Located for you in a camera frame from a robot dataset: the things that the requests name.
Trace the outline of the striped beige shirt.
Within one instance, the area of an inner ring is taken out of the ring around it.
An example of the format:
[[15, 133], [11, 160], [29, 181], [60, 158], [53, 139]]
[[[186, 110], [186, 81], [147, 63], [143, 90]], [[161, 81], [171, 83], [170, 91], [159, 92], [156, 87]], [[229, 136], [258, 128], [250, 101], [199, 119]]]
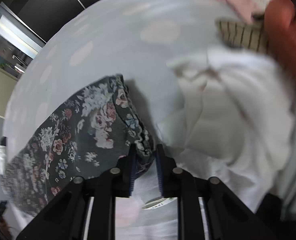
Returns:
[[228, 18], [218, 18], [215, 20], [215, 27], [222, 41], [232, 48], [248, 49], [266, 55], [270, 54], [263, 19], [254, 20], [253, 24], [247, 24]]

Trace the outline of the dark floral jeans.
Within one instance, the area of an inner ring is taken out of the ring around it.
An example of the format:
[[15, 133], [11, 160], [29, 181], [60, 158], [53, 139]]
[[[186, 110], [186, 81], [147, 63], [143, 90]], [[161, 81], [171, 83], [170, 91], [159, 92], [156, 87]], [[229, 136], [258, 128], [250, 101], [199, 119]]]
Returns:
[[136, 113], [123, 76], [77, 91], [36, 129], [2, 175], [2, 189], [26, 215], [36, 216], [73, 178], [91, 179], [137, 150], [137, 176], [153, 162], [153, 139]]

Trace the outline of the white garment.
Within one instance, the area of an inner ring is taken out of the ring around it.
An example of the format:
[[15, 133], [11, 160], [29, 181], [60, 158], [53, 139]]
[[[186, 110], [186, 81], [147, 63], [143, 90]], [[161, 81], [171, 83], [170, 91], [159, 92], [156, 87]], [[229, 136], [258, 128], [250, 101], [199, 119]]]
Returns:
[[269, 56], [211, 46], [143, 56], [149, 128], [181, 167], [255, 211], [291, 155], [293, 89]]

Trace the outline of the rust red towel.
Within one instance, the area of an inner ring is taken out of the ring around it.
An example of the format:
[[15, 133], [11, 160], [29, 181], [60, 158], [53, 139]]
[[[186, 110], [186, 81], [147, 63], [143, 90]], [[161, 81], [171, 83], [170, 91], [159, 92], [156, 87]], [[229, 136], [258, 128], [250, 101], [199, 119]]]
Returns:
[[291, 0], [271, 0], [264, 14], [269, 47], [296, 82], [296, 7]]

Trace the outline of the polka dot bed sheet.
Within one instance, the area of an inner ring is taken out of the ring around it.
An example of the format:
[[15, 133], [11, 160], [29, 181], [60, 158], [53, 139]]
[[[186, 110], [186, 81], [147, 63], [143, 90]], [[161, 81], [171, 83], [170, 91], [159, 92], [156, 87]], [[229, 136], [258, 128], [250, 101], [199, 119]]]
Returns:
[[218, 46], [214, 21], [236, 18], [219, 0], [101, 0], [65, 24], [42, 48], [8, 101], [3, 135], [12, 159], [66, 99], [108, 75], [121, 74], [155, 142], [158, 125], [184, 106], [166, 63]]

